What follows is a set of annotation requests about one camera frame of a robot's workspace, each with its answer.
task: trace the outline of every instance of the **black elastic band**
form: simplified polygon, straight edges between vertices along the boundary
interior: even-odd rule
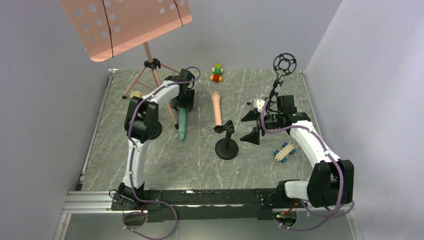
[[[176,10],[178,11],[179,20],[181,21],[181,26],[184,26],[183,20],[181,19],[180,10],[178,9],[178,4],[175,2],[175,0],[173,0],[173,3],[175,4]]]
[[[111,31],[111,26],[109,25],[109,18],[108,18],[108,14],[106,13],[105,0],[101,0],[101,2],[103,3],[104,15],[106,16],[107,27],[109,28],[110,48],[111,48],[111,50],[112,50],[112,58],[113,58],[113,57],[114,57],[114,45],[112,44],[112,31]]]

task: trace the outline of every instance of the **green object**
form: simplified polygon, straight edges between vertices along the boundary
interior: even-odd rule
[[[215,69],[213,71],[214,74],[220,74],[221,73],[221,64],[215,64]]]
[[[187,110],[185,108],[179,108],[179,120],[178,120],[178,134],[179,139],[184,140],[184,135],[186,134],[186,118]]]

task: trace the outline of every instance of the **floor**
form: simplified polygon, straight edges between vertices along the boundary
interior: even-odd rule
[[[160,69],[163,80],[171,71]],[[185,139],[179,140],[166,107],[159,110],[162,134],[149,146],[144,170],[145,188],[174,189],[247,189],[274,188],[287,179],[306,180],[312,168],[299,145],[285,132],[261,137],[260,145],[239,141],[250,133],[255,122],[240,122],[247,114],[247,102],[268,96],[275,74],[272,70],[224,69],[223,81],[210,81],[211,70],[202,70],[194,89],[193,111],[187,114]],[[138,70],[115,72],[106,98],[92,152],[88,161],[83,191],[106,191],[121,183],[127,165],[128,142],[124,131],[124,118],[129,99],[122,94],[137,75]],[[141,81],[156,87],[150,71]],[[136,84],[133,91],[143,94],[150,89]],[[232,120],[235,126],[233,139],[239,153],[232,160],[221,160],[215,154],[215,143],[225,137],[213,131],[215,126],[211,92],[221,95],[222,121]],[[280,95],[294,95],[299,112],[307,113],[316,125],[305,85],[298,72],[284,78]],[[273,152],[284,142],[294,144],[296,153],[285,163],[275,162]]]

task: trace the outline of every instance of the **red wire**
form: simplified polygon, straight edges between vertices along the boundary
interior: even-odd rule
[[[143,210],[145,209],[146,206],[146,202],[143,204],[143,206],[141,207],[141,212],[143,212]]]
[[[294,208],[295,208],[295,203],[293,202],[293,204],[291,205],[291,207],[290,207],[290,209],[289,210],[287,210],[287,211],[283,211],[281,214],[282,215],[286,215],[286,214],[289,214]]]

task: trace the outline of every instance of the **gray wall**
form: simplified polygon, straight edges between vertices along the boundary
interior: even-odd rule
[[[193,20],[149,44],[154,58],[175,68],[209,69],[221,63],[226,69],[271,69],[274,58],[288,52],[305,69],[341,2],[190,0]],[[133,70],[145,60],[138,46],[106,63]]]
[[[108,72],[55,0],[0,3],[0,233],[49,240],[78,182]]]
[[[344,0],[306,68],[322,135],[355,165],[365,240],[423,239],[423,10]]]

